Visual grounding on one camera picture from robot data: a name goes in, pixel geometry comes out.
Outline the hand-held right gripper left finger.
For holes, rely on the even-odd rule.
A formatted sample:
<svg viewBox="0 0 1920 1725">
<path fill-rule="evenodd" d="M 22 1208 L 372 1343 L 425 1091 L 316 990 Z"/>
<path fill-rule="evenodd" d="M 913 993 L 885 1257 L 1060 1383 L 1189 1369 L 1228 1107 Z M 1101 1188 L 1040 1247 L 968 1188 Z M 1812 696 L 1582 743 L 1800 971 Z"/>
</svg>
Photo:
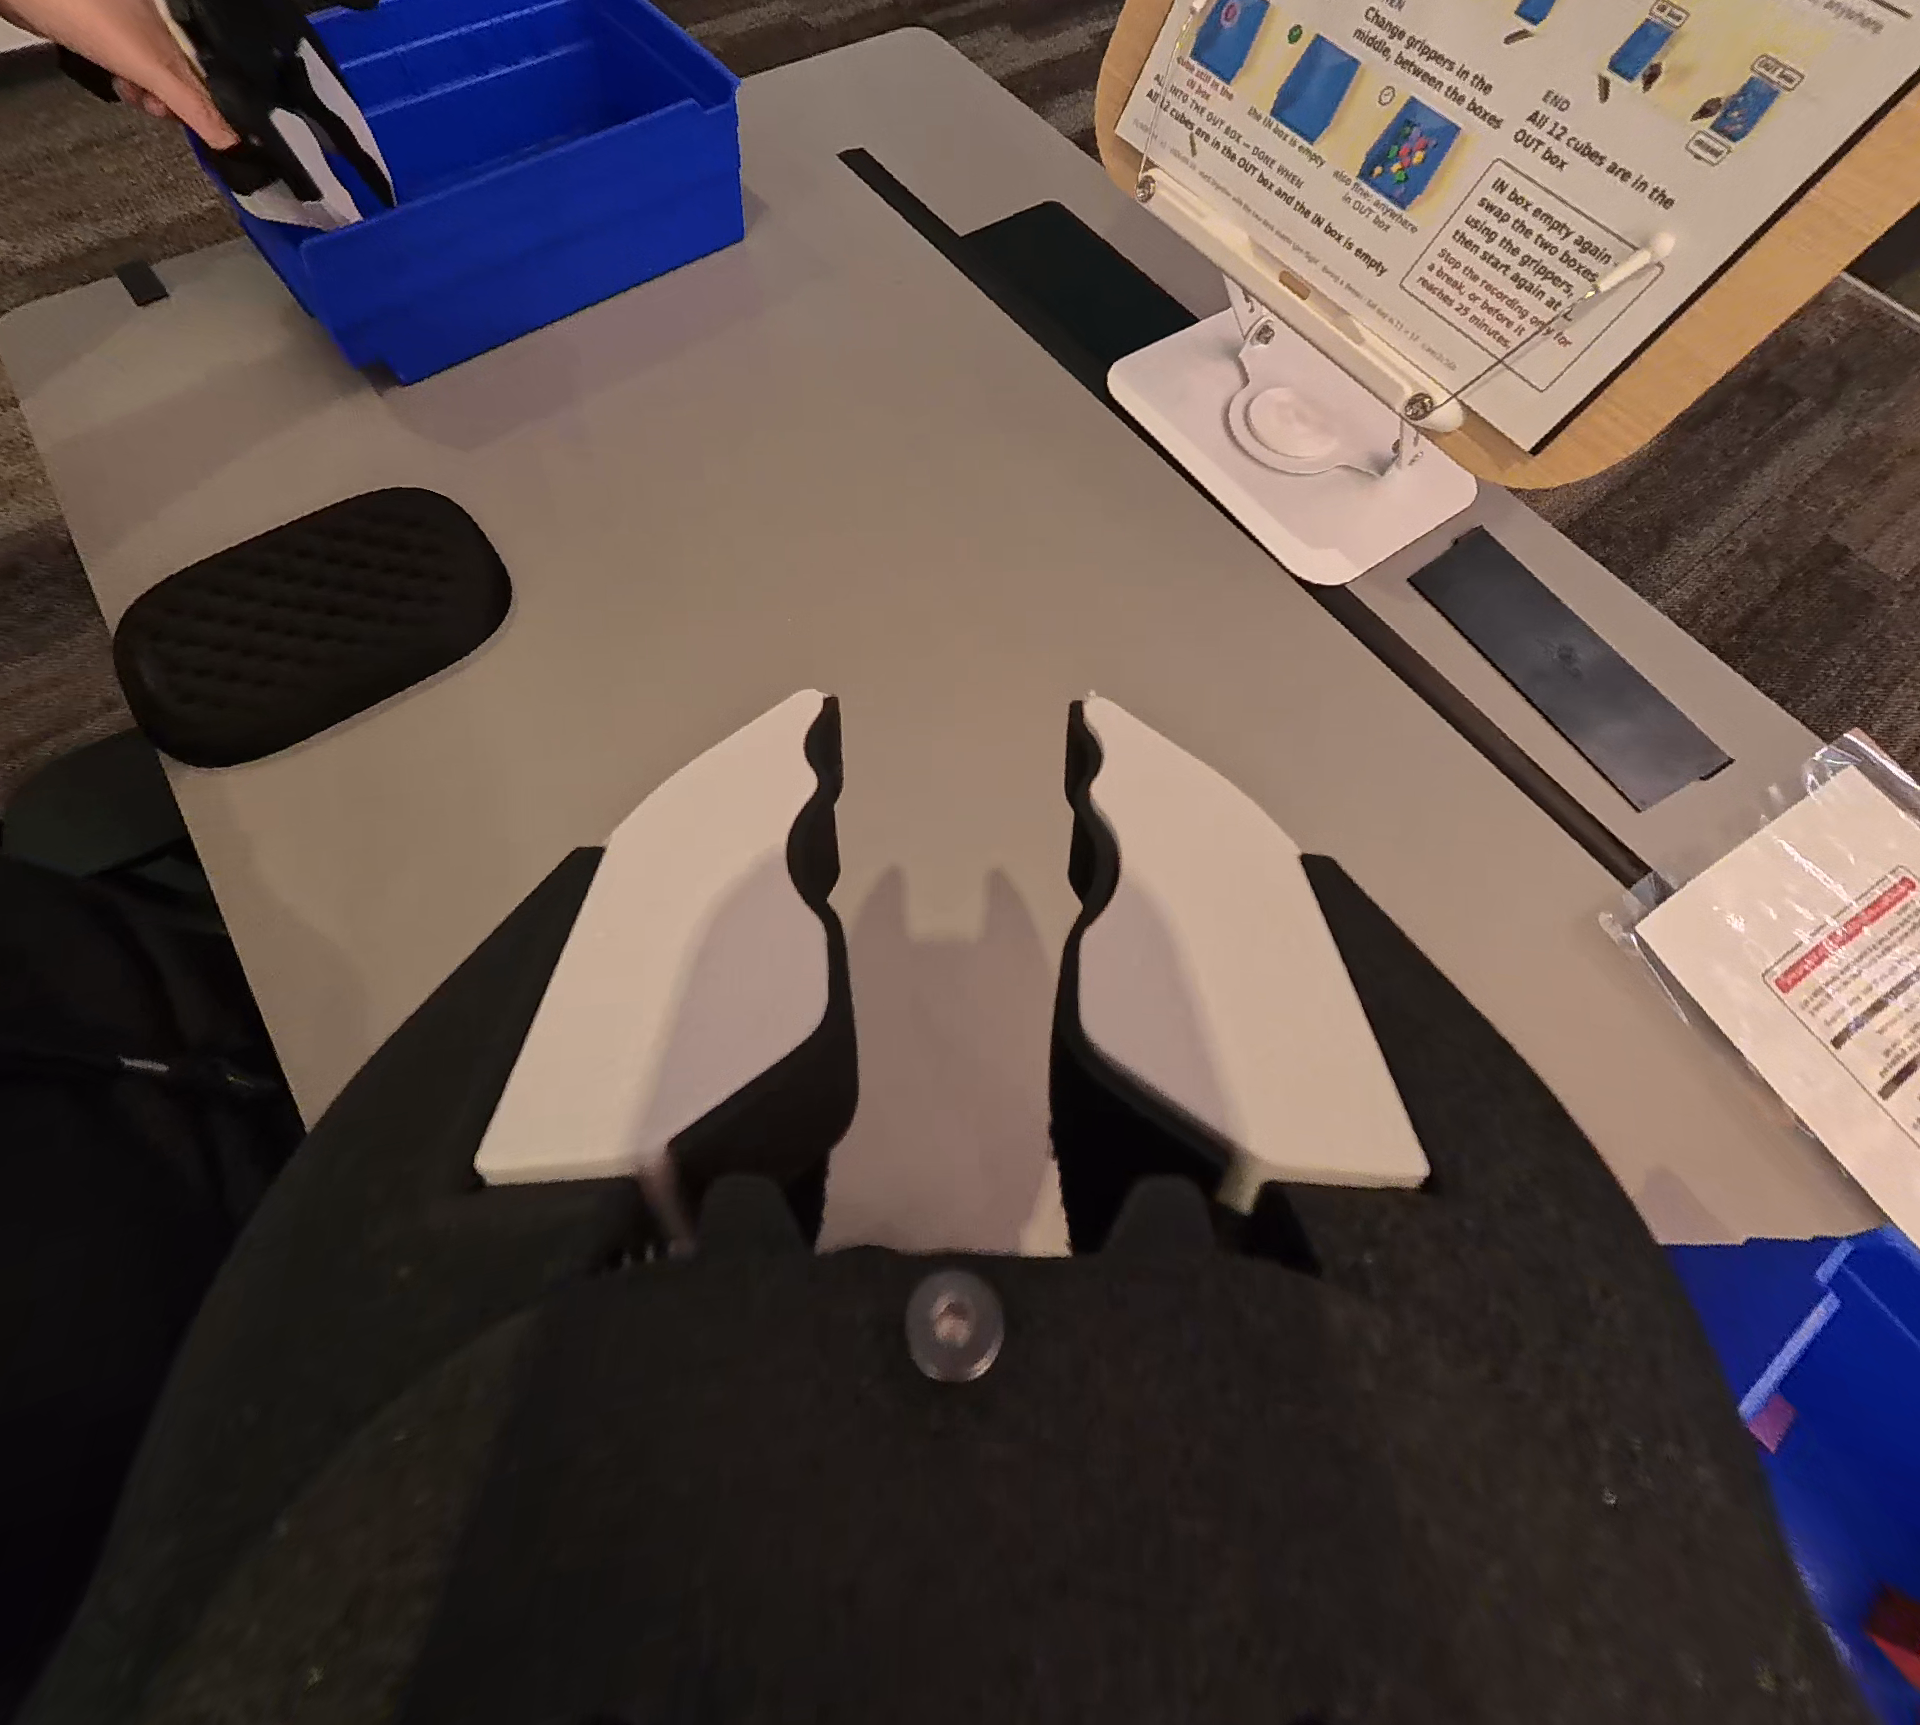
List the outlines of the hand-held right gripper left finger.
<svg viewBox="0 0 1920 1725">
<path fill-rule="evenodd" d="M 609 830 L 475 1142 L 484 1185 L 630 1181 L 686 1240 L 741 1173 L 818 1230 L 858 1105 L 842 784 L 839 699 L 801 689 Z"/>
</svg>

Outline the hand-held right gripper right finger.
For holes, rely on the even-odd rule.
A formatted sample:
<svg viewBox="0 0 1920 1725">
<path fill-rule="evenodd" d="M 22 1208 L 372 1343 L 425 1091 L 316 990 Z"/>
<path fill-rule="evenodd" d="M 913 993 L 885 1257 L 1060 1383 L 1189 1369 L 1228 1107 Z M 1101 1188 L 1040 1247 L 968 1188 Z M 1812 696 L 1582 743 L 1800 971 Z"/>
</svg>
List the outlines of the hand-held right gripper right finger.
<svg viewBox="0 0 1920 1725">
<path fill-rule="evenodd" d="M 1139 1179 L 1410 1191 L 1429 1161 L 1292 835 L 1115 699 L 1067 707 L 1051 1156 L 1090 1253 Z"/>
</svg>

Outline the blue plastic bin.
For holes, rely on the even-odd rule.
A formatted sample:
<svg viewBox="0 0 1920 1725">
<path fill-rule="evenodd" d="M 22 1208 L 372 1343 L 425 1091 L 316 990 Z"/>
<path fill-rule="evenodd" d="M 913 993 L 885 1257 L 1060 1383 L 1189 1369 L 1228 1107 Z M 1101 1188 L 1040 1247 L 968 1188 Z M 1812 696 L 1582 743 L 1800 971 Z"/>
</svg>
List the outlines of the blue plastic bin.
<svg viewBox="0 0 1920 1725">
<path fill-rule="evenodd" d="M 422 382 L 744 236 L 739 83 L 649 0 L 322 10 L 395 210 L 239 217 L 352 368 Z"/>
<path fill-rule="evenodd" d="M 1669 1245 L 1738 1408 L 1784 1393 L 1796 1429 L 1762 1473 L 1789 1551 L 1863 1701 L 1917 1720 L 1917 1689 L 1863 1637 L 1884 1583 L 1917 1593 L 1917 1245 Z"/>
</svg>

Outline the person's left hand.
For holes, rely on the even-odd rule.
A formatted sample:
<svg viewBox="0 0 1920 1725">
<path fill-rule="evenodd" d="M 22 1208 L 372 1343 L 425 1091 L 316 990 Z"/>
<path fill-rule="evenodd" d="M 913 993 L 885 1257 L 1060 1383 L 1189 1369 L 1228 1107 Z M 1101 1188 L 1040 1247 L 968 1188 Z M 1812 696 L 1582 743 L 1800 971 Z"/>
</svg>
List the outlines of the person's left hand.
<svg viewBox="0 0 1920 1725">
<path fill-rule="evenodd" d="M 240 137 L 155 0 L 66 0 L 58 47 L 107 76 L 124 105 L 188 128 L 209 150 L 239 150 Z"/>
</svg>

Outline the black desk cover flap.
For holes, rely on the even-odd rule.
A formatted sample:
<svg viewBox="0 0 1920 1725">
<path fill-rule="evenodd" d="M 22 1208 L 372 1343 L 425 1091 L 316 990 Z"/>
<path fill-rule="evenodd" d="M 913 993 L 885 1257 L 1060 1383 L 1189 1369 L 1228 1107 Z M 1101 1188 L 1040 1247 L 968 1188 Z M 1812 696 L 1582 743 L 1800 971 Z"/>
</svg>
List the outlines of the black desk cover flap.
<svg viewBox="0 0 1920 1725">
<path fill-rule="evenodd" d="M 1484 528 L 1410 570 L 1424 598 L 1637 810 L 1730 756 Z"/>
<path fill-rule="evenodd" d="M 1034 201 L 959 231 L 957 257 L 1013 323 L 1098 396 L 1120 360 L 1196 323 L 1067 201 Z"/>
</svg>

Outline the clear plastic bag with papers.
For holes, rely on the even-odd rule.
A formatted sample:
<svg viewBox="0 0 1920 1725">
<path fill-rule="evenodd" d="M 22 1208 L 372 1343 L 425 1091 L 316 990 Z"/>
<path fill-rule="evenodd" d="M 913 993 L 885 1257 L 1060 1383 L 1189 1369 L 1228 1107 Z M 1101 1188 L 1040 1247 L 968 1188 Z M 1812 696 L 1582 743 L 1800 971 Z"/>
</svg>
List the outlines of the clear plastic bag with papers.
<svg viewBox="0 0 1920 1725">
<path fill-rule="evenodd" d="M 1917 778 L 1852 727 L 1601 925 L 1917 1247 Z"/>
</svg>

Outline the person's black clothing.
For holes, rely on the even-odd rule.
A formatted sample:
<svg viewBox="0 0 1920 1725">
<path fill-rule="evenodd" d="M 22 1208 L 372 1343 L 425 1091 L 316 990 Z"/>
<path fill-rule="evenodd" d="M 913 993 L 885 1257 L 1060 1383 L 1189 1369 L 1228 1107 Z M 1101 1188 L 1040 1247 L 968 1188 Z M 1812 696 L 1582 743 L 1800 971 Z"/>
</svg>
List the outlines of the person's black clothing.
<svg viewBox="0 0 1920 1725">
<path fill-rule="evenodd" d="M 205 906 L 3 857 L 3 1715 L 303 1125 Z"/>
</svg>

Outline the dark chair seat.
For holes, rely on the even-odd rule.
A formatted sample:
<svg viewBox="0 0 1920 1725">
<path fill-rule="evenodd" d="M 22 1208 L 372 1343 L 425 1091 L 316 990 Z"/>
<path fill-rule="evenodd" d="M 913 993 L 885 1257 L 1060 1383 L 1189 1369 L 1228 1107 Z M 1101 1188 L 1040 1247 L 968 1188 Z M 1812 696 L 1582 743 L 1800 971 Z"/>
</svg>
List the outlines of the dark chair seat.
<svg viewBox="0 0 1920 1725">
<path fill-rule="evenodd" d="M 3 857 L 86 880 L 197 866 L 166 761 L 137 727 L 26 778 L 3 810 Z"/>
</svg>

